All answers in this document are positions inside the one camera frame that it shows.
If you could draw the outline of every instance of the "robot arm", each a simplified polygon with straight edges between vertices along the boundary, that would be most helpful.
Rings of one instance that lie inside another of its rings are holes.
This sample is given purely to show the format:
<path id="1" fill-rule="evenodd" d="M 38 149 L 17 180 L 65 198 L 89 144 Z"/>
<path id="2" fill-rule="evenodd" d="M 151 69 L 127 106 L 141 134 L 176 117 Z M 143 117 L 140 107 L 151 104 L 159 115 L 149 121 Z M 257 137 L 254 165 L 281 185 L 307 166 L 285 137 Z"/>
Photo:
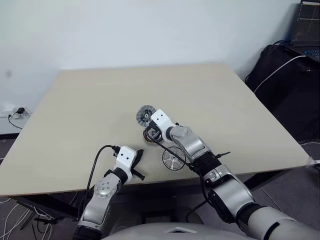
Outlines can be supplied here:
<path id="1" fill-rule="evenodd" d="M 140 161 L 143 150 L 135 151 L 122 146 L 115 153 L 113 171 L 108 170 L 94 186 L 93 196 L 79 219 L 74 240 L 100 240 L 110 215 L 110 203 L 123 184 L 130 182 L 132 173 L 144 178 L 133 167 Z"/>
<path id="2" fill-rule="evenodd" d="M 255 203 L 250 190 L 219 161 L 223 154 L 214 155 L 204 141 L 189 127 L 174 125 L 161 110 L 150 117 L 154 139 L 159 134 L 169 143 L 178 145 L 190 165 L 209 188 L 207 202 L 226 223 L 236 222 L 249 237 L 261 240 L 319 239 L 319 232 L 297 222 L 288 215 L 268 206 Z"/>

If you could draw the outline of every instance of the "power outlet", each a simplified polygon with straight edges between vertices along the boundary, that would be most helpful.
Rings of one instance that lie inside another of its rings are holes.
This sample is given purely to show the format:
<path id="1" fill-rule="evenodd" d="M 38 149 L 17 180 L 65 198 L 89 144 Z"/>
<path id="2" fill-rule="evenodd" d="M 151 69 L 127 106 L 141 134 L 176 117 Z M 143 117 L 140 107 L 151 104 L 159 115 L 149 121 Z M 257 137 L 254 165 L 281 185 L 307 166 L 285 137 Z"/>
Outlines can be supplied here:
<path id="1" fill-rule="evenodd" d="M 24 113 L 23 114 L 14 114 L 19 108 L 24 108 Z M 32 114 L 32 112 L 30 111 L 29 108 L 27 108 L 26 106 L 24 105 L 18 105 L 18 106 L 15 106 L 14 108 L 12 108 L 11 110 L 3 110 L 3 111 L 0 111 L 0 118 L 8 118 L 9 115 L 13 115 L 13 118 L 14 119 L 19 119 L 19 118 L 23 118 L 23 117 L 26 117 L 28 115 Z"/>

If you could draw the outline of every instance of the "laptop screen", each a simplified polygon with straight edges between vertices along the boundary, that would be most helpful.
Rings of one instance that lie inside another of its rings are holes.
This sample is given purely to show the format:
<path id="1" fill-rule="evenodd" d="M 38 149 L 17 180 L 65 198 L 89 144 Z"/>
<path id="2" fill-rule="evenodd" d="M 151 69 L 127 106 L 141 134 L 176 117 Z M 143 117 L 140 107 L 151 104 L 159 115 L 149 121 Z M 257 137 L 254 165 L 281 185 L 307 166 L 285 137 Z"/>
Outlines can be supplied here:
<path id="1" fill-rule="evenodd" d="M 319 44 L 319 6 L 320 0 L 301 1 L 293 28 L 292 43 Z"/>

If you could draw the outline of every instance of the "table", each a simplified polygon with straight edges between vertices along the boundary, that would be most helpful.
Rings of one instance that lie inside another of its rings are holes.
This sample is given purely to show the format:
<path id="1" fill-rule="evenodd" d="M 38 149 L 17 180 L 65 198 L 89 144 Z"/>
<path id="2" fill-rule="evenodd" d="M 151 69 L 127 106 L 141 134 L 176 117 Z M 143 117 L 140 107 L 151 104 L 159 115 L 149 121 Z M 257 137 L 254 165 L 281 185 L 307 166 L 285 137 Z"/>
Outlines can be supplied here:
<path id="1" fill-rule="evenodd" d="M 225 64 L 63 70 L 0 166 L 0 196 L 86 188 L 103 145 L 144 149 L 129 184 L 195 178 L 170 171 L 163 150 L 147 145 L 136 122 L 142 105 L 189 126 L 235 174 L 304 166 L 309 156 Z M 115 164 L 111 150 L 96 165 L 94 184 Z"/>

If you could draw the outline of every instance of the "white wall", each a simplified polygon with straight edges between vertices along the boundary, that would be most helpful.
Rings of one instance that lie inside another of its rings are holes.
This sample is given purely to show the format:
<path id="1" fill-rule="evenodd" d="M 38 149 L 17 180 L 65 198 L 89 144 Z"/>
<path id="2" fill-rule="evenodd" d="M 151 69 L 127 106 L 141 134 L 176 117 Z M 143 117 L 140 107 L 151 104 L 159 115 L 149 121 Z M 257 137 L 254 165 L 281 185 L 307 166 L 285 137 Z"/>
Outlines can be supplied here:
<path id="1" fill-rule="evenodd" d="M 299 2 L 0 1 L 0 111 L 34 110 L 60 69 L 224 62 L 243 78 Z M 0 118 L 0 134 L 16 132 Z"/>

